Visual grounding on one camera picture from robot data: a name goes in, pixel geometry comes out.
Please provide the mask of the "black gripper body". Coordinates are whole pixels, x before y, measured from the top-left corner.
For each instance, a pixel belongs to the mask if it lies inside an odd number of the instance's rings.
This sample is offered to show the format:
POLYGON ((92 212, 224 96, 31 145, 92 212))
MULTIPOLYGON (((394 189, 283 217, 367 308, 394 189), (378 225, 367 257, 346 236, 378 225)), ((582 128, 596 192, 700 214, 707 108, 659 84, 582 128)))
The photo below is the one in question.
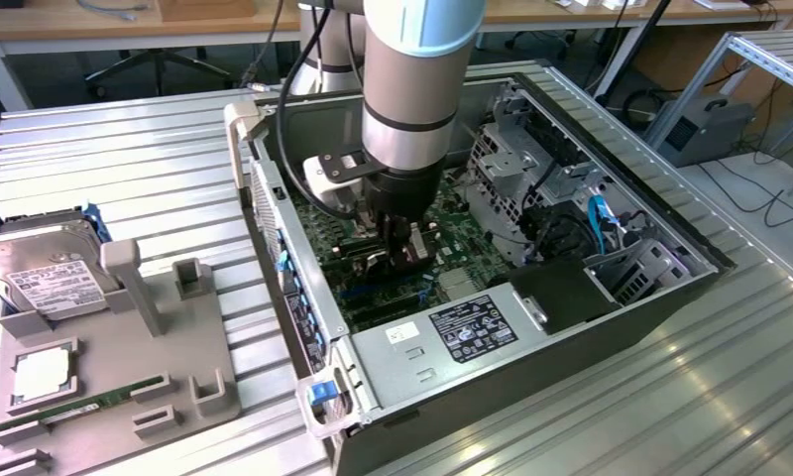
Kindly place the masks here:
POLYGON ((419 223, 438 194, 442 168, 388 169, 372 175, 372 212, 390 251, 407 243, 411 224, 419 223))

